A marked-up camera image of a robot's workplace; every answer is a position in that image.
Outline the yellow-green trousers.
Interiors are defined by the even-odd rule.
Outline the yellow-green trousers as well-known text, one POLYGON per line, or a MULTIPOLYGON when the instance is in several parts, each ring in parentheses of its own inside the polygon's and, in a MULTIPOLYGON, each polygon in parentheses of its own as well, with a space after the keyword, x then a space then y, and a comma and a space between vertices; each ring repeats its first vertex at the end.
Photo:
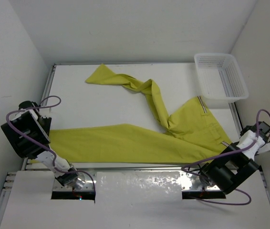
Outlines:
POLYGON ((153 117, 165 129, 159 133, 131 124, 50 131, 51 148, 71 162, 193 163, 219 155, 231 140, 201 97, 167 112, 154 80, 142 82, 114 73, 101 64, 86 80, 90 84, 120 85, 142 93, 153 117))

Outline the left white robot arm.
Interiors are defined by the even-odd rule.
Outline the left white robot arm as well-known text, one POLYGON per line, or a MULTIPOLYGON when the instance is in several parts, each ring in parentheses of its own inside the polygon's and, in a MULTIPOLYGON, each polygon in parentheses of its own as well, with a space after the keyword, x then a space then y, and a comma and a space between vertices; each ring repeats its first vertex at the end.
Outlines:
POLYGON ((62 186, 76 188, 80 181, 76 169, 50 148, 52 119, 41 116, 38 104, 32 101, 20 103, 14 114, 13 119, 6 117, 1 129, 16 154, 44 164, 62 186))

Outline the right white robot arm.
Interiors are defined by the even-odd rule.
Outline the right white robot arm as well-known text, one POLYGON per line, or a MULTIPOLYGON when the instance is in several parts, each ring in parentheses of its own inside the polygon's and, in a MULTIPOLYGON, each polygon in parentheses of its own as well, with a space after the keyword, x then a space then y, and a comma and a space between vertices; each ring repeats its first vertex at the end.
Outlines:
POLYGON ((257 142, 248 150, 206 163, 202 167, 202 174, 225 195, 231 193, 258 170, 259 165, 254 161, 254 157, 258 150, 268 142, 269 133, 270 126, 265 122, 259 122, 259 126, 246 126, 241 131, 239 141, 230 144, 222 153, 244 149, 254 140, 257 142))

